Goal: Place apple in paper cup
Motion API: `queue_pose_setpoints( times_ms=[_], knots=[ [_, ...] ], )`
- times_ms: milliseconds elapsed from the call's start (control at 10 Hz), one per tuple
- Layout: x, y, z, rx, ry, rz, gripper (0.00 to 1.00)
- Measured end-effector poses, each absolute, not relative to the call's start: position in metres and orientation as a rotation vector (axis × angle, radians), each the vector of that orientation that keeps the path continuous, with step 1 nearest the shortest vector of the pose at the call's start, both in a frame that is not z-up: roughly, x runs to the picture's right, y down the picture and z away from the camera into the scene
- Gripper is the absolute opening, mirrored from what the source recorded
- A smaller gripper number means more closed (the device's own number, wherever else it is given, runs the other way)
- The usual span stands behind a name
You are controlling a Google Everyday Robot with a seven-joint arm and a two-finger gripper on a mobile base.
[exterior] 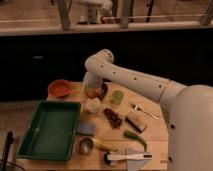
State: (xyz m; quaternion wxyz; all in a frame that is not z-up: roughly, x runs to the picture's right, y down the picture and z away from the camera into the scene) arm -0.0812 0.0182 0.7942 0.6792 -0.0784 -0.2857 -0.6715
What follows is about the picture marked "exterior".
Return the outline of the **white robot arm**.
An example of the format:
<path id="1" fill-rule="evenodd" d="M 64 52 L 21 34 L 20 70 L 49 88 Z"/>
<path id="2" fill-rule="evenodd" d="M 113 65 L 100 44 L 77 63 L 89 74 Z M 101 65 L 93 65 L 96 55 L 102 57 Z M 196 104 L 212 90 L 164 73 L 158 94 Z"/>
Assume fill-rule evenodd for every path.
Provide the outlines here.
<path id="1" fill-rule="evenodd" d="M 88 57 L 85 68 L 85 87 L 100 87 L 108 79 L 169 112 L 168 171 L 213 171 L 212 86 L 186 86 L 116 66 L 108 49 Z"/>

